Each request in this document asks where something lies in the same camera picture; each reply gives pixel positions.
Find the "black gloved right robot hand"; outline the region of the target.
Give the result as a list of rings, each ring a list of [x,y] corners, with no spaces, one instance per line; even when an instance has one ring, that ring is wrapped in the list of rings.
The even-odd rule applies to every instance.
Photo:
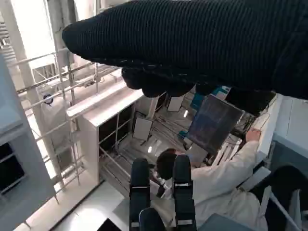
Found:
[[[154,98],[220,86],[308,97],[305,0],[132,0],[68,25],[67,48]]]

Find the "black left hand blue tape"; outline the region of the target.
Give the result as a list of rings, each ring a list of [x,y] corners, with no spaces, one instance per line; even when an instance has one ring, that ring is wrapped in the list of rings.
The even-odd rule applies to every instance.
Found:
[[[177,231],[197,230],[193,200],[191,163],[187,155],[175,158],[173,166],[172,197],[175,205]],[[145,158],[133,161],[129,188],[129,230],[165,231],[166,227],[151,207],[149,163]]]

